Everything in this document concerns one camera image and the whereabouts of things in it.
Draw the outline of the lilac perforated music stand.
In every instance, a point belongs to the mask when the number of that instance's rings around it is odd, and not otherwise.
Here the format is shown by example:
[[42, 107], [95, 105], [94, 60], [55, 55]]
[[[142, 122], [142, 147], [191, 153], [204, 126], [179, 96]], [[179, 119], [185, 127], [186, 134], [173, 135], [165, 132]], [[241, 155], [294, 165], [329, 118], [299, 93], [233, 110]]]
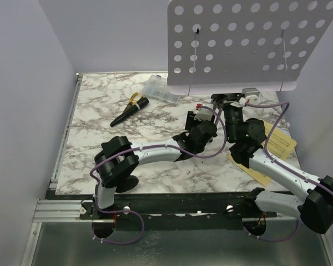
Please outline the lilac perforated music stand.
[[333, 145], [333, 1], [170, 1], [168, 90], [277, 94], [301, 152]]

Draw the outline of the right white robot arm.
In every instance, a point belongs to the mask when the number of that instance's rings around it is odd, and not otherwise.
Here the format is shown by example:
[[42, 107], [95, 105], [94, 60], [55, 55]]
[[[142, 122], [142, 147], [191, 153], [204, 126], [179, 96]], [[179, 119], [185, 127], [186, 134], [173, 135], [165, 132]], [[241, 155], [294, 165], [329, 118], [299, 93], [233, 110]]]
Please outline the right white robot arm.
[[243, 93], [213, 94], [211, 102], [223, 111], [227, 141], [234, 162], [270, 177], [291, 194], [254, 189], [244, 203], [245, 213], [257, 217], [276, 212], [300, 219], [307, 228], [324, 234], [333, 225], [333, 177], [303, 172], [272, 155], [270, 136], [262, 120], [243, 119], [243, 107], [251, 106]]

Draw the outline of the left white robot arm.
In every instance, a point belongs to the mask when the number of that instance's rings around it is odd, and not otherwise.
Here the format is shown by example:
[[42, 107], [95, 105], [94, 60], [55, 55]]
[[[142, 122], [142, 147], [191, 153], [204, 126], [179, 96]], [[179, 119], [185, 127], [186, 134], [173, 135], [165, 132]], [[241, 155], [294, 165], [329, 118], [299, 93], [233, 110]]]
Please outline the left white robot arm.
[[196, 106], [188, 112], [185, 131], [171, 139], [152, 144], [138, 144], [126, 136], [115, 136], [102, 143], [102, 150], [95, 158], [93, 170], [98, 173], [95, 189], [96, 203], [93, 213], [100, 219], [112, 212], [114, 195], [133, 189], [138, 178], [132, 173], [137, 166], [159, 161], [184, 161], [204, 152], [207, 143], [217, 136], [214, 112], [210, 103]]

